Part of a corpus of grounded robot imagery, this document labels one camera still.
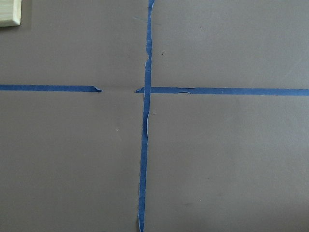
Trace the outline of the bamboo cutting board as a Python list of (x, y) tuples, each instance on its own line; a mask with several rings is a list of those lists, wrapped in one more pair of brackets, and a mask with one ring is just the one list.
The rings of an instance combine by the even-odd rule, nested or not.
[(0, 26), (12, 27), (21, 24), (21, 0), (0, 0)]

